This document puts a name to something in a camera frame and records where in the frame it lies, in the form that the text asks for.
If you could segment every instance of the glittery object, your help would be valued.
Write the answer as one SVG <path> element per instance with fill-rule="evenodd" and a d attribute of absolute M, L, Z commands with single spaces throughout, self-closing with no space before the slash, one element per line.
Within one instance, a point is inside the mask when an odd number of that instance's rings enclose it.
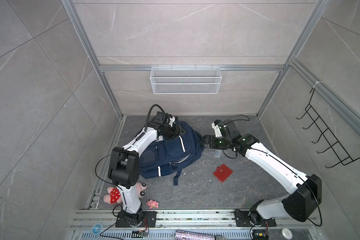
<path fill-rule="evenodd" d="M 177 240 L 215 240 L 215 237 L 209 234 L 176 231 L 175 239 Z"/>

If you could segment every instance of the wall tile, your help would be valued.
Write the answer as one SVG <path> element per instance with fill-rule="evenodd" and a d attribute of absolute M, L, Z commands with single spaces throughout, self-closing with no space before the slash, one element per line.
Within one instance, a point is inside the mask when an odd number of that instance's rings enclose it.
<path fill-rule="evenodd" d="M 60 0 L 8 0 L 33 36 L 68 18 Z"/>
<path fill-rule="evenodd" d="M 37 239 L 94 128 L 72 95 L 0 185 L 0 237 Z"/>
<path fill-rule="evenodd" d="M 301 139 L 302 144 L 321 172 L 323 179 L 327 182 L 332 193 L 360 236 L 360 159 L 346 166 L 340 164 L 330 169 L 325 167 L 333 166 L 338 163 L 339 160 L 331 150 L 323 154 L 316 152 L 323 151 L 328 147 L 328 144 L 324 137 L 322 137 L 317 144 L 311 142 L 317 141 L 320 136 L 320 132 L 316 126 L 312 126 L 307 130 L 302 129 L 312 123 L 309 116 L 306 115 L 301 120 L 296 119 L 296 117 L 301 117 L 304 113 L 304 108 L 311 98 L 310 90 L 311 86 L 306 83 L 298 73 L 290 71 L 276 92 L 274 100 Z M 350 156 L 353 157 L 353 159 L 359 157 L 360 137 L 356 132 L 353 131 L 319 94 L 314 94 L 311 104 L 341 144 L 346 148 Z M 322 131 L 325 130 L 323 124 L 319 123 L 319 127 L 321 127 Z M 334 138 L 331 140 L 329 132 L 325 134 L 325 136 L 332 144 L 335 142 Z M 336 144 L 334 148 L 342 159 L 346 157 L 345 152 L 339 144 Z"/>
<path fill-rule="evenodd" d="M 96 124 L 106 107 L 108 96 L 94 69 L 89 72 L 74 95 Z"/>
<path fill-rule="evenodd" d="M 298 59 L 360 114 L 360 36 L 321 19 Z"/>
<path fill-rule="evenodd" d="M 56 204 L 53 206 L 39 239 L 61 240 L 69 234 L 69 216 L 76 213 L 76 210 L 85 207 L 96 180 L 95 165 L 100 158 L 107 154 L 108 149 L 109 145 L 95 127 Z"/>
<path fill-rule="evenodd" d="M 35 39 L 71 91 L 75 91 L 92 64 L 71 21 L 66 20 Z"/>
<path fill-rule="evenodd" d="M 316 3 L 316 0 L 74 0 L 74 3 Z"/>
<path fill-rule="evenodd" d="M 360 34 L 360 0 L 332 0 L 323 17 Z"/>
<path fill-rule="evenodd" d="M 176 115 L 254 114 L 268 91 L 220 91 L 218 94 L 153 94 L 152 91 L 114 91 L 121 112 L 147 114 L 153 104 Z"/>
<path fill-rule="evenodd" d="M 112 141 L 113 133 L 118 123 L 119 118 L 117 117 L 112 104 L 108 101 L 96 125 L 108 144 Z"/>
<path fill-rule="evenodd" d="M 0 57 L 0 183 L 71 94 L 35 40 Z"/>
<path fill-rule="evenodd" d="M 261 120 L 281 159 L 296 169 L 308 175 L 316 174 L 323 180 L 320 209 L 323 219 L 323 226 L 321 228 L 325 237 L 327 239 L 338 240 L 360 239 L 337 202 L 337 199 L 332 194 L 331 189 L 328 188 L 326 179 L 317 170 L 317 164 L 313 163 L 305 146 L 274 100 L 269 103 Z M 319 221 L 317 210 L 314 212 L 314 215 L 317 219 L 316 221 Z"/>
<path fill-rule="evenodd" d="M 0 0 L 0 56 L 32 38 L 7 1 Z"/>
<path fill-rule="evenodd" d="M 75 6 L 98 56 L 286 56 L 314 4 Z"/>
<path fill-rule="evenodd" d="M 150 71 L 109 71 L 106 77 L 115 91 L 152 91 Z"/>
<path fill-rule="evenodd" d="M 220 91 L 269 90 L 278 71 L 222 71 Z"/>
<path fill-rule="evenodd" d="M 284 64 L 287 56 L 259 57 L 98 57 L 100 64 Z"/>

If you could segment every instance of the ventilation grate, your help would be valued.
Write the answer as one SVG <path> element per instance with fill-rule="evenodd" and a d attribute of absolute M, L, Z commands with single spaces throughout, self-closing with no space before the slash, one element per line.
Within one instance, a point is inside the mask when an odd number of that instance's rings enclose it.
<path fill-rule="evenodd" d="M 227 240 L 238 239 L 251 239 L 248 229 L 237 230 L 189 230 L 189 232 L 205 233 L 213 236 L 224 236 Z M 83 230 L 80 240 L 111 240 L 112 237 L 121 238 L 124 240 L 174 240 L 176 230 L 150 230 L 148 237 L 139 237 L 136 233 L 132 233 L 132 230 L 108 230 L 102 235 L 106 237 L 100 237 L 99 235 L 93 235 L 91 230 Z"/>

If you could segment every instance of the plush toy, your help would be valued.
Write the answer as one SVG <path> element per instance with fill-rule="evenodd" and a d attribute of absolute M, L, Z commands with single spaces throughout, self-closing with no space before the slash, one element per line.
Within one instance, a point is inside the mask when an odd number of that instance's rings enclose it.
<path fill-rule="evenodd" d="M 139 183 L 136 184 L 137 188 L 137 196 L 139 198 L 142 198 L 145 196 L 145 189 L 147 188 L 147 185 L 145 183 Z M 108 187 L 107 192 L 109 194 L 104 196 L 104 202 L 108 204 L 114 204 L 114 203 L 122 203 L 122 199 L 120 197 L 120 192 L 116 187 Z"/>
<path fill-rule="evenodd" d="M 149 207 L 149 209 L 152 209 L 152 208 L 157 208 L 158 209 L 158 202 L 153 200 L 153 199 L 149 199 L 147 201 L 147 206 Z"/>

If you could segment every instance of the black wire rack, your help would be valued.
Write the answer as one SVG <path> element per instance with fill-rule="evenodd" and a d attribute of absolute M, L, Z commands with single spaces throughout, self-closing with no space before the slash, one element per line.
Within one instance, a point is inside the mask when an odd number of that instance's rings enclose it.
<path fill-rule="evenodd" d="M 330 167 L 325 166 L 325 167 L 326 167 L 326 168 L 331 168 L 331 167 L 334 167 L 334 166 L 336 166 L 336 165 L 338 165 L 338 164 L 342 164 L 343 166 L 345 166 L 345 165 L 350 164 L 351 162 L 354 162 L 354 161 L 360 159 L 360 157 L 358 157 L 358 158 L 356 158 L 356 159 L 353 159 L 353 158 L 349 155 L 349 153 L 346 151 L 346 149 L 344 148 L 344 146 L 341 144 L 341 142 L 337 139 L 337 137 L 333 134 L 333 132 L 331 131 L 331 129 L 328 127 L 328 125 L 324 122 L 324 120 L 321 118 L 321 116 L 320 116 L 320 115 L 316 112 L 316 110 L 312 107 L 312 105 L 311 105 L 311 100 L 312 100 L 312 96 L 313 96 L 313 93 L 314 93 L 314 92 L 315 92 L 315 89 L 312 88 L 311 91 L 309 92 L 309 93 L 312 93 L 312 94 L 311 94 L 311 98 L 309 99 L 308 105 L 305 107 L 305 113 L 302 115 L 301 118 L 296 118 L 296 119 L 302 119 L 306 114 L 308 114 L 308 116 L 312 119 L 313 122 L 311 123 L 311 125 L 310 125 L 309 127 L 307 127 L 307 128 L 304 128 L 304 127 L 303 127 L 303 129 L 308 129 L 308 128 L 310 128 L 313 124 L 315 124 L 316 127 L 317 127 L 317 128 L 319 129 L 319 131 L 321 132 L 321 134 L 320 134 L 319 138 L 317 139 L 317 141 L 316 141 L 316 142 L 311 141 L 311 142 L 312 142 L 312 143 L 318 143 L 319 140 L 320 140 L 320 138 L 321 138 L 322 136 L 323 136 L 323 137 L 325 138 L 325 140 L 327 141 L 329 147 L 327 147 L 325 150 L 323 150 L 323 151 L 321 151 L 321 152 L 316 151 L 317 153 L 320 154 L 320 153 L 323 153 L 323 152 L 325 152 L 325 151 L 327 151 L 327 150 L 329 150 L 329 149 L 332 149 L 332 151 L 335 153 L 335 155 L 336 155 L 336 157 L 338 158 L 339 162 L 336 163 L 336 164 L 333 165 L 333 166 L 330 166 Z M 314 118 L 311 116 L 311 114 L 308 112 L 308 111 L 311 110 L 311 109 L 317 114 L 317 116 L 318 116 L 317 118 L 314 119 Z M 324 125 L 325 125 L 325 129 L 324 129 L 324 130 L 321 130 L 321 128 L 317 125 L 316 122 L 317 122 L 318 120 L 321 120 L 321 121 L 324 123 Z M 327 132 L 327 131 L 330 132 L 330 134 L 331 134 L 331 135 L 333 136 L 333 138 L 335 139 L 335 142 L 334 142 L 333 144 L 331 144 L 331 143 L 329 142 L 329 140 L 327 139 L 327 137 L 324 135 L 324 133 Z M 342 160 L 341 160 L 341 158 L 339 157 L 339 155 L 337 154 L 337 152 L 333 149 L 333 147 L 336 146 L 336 145 L 341 146 L 341 148 L 342 148 L 342 149 L 344 150 L 344 152 L 346 153 L 345 158 L 342 159 Z"/>

